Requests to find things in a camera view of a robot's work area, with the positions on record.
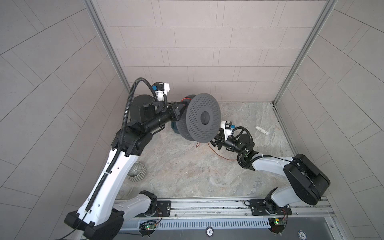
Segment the grey perforated cable spool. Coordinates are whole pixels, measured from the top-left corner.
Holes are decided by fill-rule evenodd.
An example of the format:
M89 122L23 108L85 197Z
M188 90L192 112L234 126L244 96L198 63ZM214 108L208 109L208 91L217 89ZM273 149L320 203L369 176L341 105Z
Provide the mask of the grey perforated cable spool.
M176 122L179 134L186 140L208 143L220 129L221 110L210 94L189 95L182 100L187 104L181 119Z

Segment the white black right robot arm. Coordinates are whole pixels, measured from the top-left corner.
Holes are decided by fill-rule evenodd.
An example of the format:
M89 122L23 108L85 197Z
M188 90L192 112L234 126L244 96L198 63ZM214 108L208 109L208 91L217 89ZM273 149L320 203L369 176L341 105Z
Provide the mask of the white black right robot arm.
M224 126L211 144L219 150L225 148L236 153L236 161L243 169L270 172L288 179L289 186L276 187L265 197L264 214L286 216L288 206L300 201L315 206L331 185L330 179L303 154L279 158L255 151L254 139L244 127Z

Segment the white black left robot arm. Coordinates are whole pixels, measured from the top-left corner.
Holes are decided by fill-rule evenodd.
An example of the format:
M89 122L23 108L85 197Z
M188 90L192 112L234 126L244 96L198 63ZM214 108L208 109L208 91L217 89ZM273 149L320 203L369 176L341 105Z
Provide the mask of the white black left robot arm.
M114 205L129 171L154 134L168 122L181 119L186 102L168 102L170 85L150 84L144 78L134 81L123 115L122 127L112 143L107 163L90 195L77 210L67 214L65 224L83 232L86 240L112 240L125 220L140 214L153 216L160 211L157 196L142 191L136 197Z

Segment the dark teal plastic tray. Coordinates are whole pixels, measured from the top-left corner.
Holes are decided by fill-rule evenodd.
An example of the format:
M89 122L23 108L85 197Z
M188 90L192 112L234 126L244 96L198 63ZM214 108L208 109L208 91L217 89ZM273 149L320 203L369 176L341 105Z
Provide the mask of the dark teal plastic tray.
M179 134L176 122L171 122L171 128L174 131L174 133Z

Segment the white glue stick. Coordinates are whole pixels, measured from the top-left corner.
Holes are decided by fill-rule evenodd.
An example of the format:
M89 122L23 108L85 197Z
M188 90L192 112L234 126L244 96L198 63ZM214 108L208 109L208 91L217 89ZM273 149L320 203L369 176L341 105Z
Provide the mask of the white glue stick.
M256 126L256 130L258 130L259 132L263 133L264 135L268 136L269 135L269 132L259 126Z

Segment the ribbed grey ceramic cup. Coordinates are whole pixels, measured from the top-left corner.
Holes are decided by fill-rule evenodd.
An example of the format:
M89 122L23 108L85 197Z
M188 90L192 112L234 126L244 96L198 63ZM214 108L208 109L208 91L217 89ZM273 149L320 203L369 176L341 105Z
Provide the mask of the ribbed grey ceramic cup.
M129 181L133 183L141 182L147 175L147 168L142 163L134 163L127 174Z

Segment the right green circuit board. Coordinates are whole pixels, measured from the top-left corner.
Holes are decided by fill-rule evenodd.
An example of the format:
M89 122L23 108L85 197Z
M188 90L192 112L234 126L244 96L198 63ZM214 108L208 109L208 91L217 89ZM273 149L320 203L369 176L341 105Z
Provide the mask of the right green circuit board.
M274 234L281 234L286 228L286 221L280 218L269 218L268 219L270 228L269 231Z

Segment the green circuit board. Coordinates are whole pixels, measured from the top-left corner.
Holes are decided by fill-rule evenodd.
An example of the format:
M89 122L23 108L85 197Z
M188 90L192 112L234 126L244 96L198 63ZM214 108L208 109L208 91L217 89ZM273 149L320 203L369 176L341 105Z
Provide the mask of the green circuit board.
M157 221L146 221L140 224L140 231L154 231L157 227Z
M268 219L270 228L269 231L274 234L281 234L286 228L286 221L280 218L269 218Z

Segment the left green circuit board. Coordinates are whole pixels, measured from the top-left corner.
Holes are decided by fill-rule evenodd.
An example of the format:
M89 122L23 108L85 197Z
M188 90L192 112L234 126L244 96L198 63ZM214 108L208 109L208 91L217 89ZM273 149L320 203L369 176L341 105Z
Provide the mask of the left green circuit board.
M140 231L154 231L157 227L157 221L146 221L140 224Z

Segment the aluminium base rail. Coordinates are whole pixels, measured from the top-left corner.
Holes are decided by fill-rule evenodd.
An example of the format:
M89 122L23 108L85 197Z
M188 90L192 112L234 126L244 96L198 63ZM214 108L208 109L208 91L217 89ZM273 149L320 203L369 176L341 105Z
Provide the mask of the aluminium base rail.
M124 213L120 231L140 231L141 223L157 221L154 231L206 230L211 235L214 230L269 229L269 218L284 219L285 230L297 224L298 231L306 234L313 229L336 229L334 211L327 198L322 198L316 206L303 202L290 204L286 216L264 214L263 201L236 197L160 199L152 211L151 200L144 196L117 200L112 209Z

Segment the aluminium corner wall profile left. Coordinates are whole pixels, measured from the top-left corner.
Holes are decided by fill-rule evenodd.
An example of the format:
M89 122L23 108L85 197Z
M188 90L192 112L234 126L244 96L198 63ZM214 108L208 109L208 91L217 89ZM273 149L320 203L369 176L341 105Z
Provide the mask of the aluminium corner wall profile left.
M96 10L96 7L95 7L95 4L93 3L93 1L90 1L90 0L84 0L83 1L84 5L85 5L85 9L87 10L90 18L91 18L91 21L101 39L101 42L107 52L107 54L109 55L110 59L111 59L111 62L112 62L112 65L114 67L114 69L116 70L121 82L123 83L125 89L126 89L126 92L129 94L130 90L131 90L131 86L127 80L127 77L123 71L123 68L119 62L119 59L118 59L118 56L110 42L110 39L108 37L108 34L102 24L102 21L101 21L101 18L99 17L98 13L97 13L97 10Z

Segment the aluminium corner wall profile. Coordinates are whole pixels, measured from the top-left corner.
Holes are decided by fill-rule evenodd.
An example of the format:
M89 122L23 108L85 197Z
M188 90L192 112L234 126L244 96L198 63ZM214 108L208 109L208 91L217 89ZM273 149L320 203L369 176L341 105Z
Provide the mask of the aluminium corner wall profile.
M325 22L327 21L329 15L331 14L331 12L334 9L337 2L338 2L338 0L326 1L322 11L320 12L318 19L316 20L312 30L310 31L309 36L307 37L303 47L301 48L297 58L295 59L293 66L291 67L291 69L290 69L289 73L287 74L287 77L285 78L279 92L277 93L276 98L272 101L272 104L274 106L276 106L278 104L278 102L281 100L284 92L286 91L290 82L294 78L297 70L299 69L304 58L308 54L310 48L312 47L313 43L316 40L316 37L319 35L321 29L323 28Z
M119 62L119 59L118 59L118 56L110 42L110 39L108 37L108 34L102 24L102 21L101 21L101 18L99 17L98 13L97 13L97 10L96 10L96 7L95 7L95 4L93 3L93 1L90 1L90 0L84 0L83 1L84 5L85 5L85 9L87 10L90 18L91 18L91 21L101 39L101 42L107 52L107 54L109 55L110 59L111 59L111 62L112 62L112 65L114 67L114 69L116 70L121 82L123 83L125 89L126 89L126 92L129 94L130 90L131 90L131 86L127 80L127 77L123 71L123 68Z

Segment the aluminium corner wall profile right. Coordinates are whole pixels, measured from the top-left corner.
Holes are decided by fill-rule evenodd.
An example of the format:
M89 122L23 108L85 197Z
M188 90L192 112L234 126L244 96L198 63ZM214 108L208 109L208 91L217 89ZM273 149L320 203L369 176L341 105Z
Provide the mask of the aluminium corner wall profile right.
M319 35L321 29L323 28L325 22L327 21L329 15L331 14L331 12L334 9L337 2L338 2L338 0L326 1L322 11L320 12L318 19L316 20L312 30L310 31L309 36L307 37L303 47L301 48L297 58L295 59L293 66L291 67L291 69L290 69L289 73L287 74L287 77L285 78L279 92L277 93L276 98L272 101L272 104L274 106L276 106L278 104L278 102L281 100L284 92L286 91L290 82L294 78L297 70L299 69L304 58L308 54L310 48L312 47L313 43L316 40L316 37Z

